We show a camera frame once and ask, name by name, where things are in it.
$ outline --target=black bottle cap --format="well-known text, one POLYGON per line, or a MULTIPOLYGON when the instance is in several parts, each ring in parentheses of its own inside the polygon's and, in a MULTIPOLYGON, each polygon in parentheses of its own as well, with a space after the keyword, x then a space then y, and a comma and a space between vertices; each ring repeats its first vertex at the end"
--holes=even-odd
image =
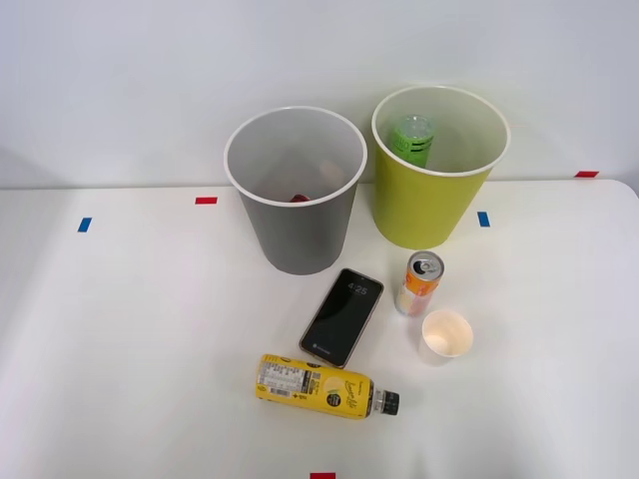
POLYGON ((396 416, 399 410, 399 394, 392 391, 385 391, 383 396, 382 414, 396 416))

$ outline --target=smartphone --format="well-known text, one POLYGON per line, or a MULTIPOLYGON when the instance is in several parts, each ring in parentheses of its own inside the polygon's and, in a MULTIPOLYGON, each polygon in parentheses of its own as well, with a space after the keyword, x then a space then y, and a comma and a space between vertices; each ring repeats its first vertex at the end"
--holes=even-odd
POLYGON ((344 367, 355 349, 383 284, 343 269, 300 340, 303 351, 334 367, 344 367))

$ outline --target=yellow plastic bottle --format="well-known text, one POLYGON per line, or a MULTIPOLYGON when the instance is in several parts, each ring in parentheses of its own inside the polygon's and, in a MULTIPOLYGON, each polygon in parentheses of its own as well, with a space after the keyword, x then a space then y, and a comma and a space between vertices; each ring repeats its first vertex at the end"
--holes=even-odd
POLYGON ((372 411, 394 416, 399 409, 399 394, 376 389, 363 374, 274 354, 262 356, 256 396, 350 419, 372 411))

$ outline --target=yellow-green bin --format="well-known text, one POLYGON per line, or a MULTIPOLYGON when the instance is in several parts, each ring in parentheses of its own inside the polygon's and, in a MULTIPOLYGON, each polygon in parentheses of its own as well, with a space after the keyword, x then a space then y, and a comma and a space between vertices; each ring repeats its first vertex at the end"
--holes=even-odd
POLYGON ((453 87, 417 86, 384 98, 372 115, 377 143, 373 216, 391 242, 410 249, 442 244, 510 144, 503 115, 479 96, 453 87), (388 148, 407 115, 434 126, 425 169, 388 148))

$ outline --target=trash bin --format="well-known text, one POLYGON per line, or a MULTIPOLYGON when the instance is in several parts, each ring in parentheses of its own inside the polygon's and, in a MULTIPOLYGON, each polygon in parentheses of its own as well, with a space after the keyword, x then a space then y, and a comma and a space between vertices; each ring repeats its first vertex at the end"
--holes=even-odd
POLYGON ((446 241, 510 143, 510 129, 495 107, 452 87, 410 87, 387 96, 372 115, 372 131, 374 220, 388 240, 410 249, 446 241), (434 125, 425 169, 388 148, 393 126, 406 115, 434 125))
POLYGON ((321 108, 272 110, 231 135, 225 170, 273 266, 313 274, 335 262, 366 156, 361 132, 321 108))

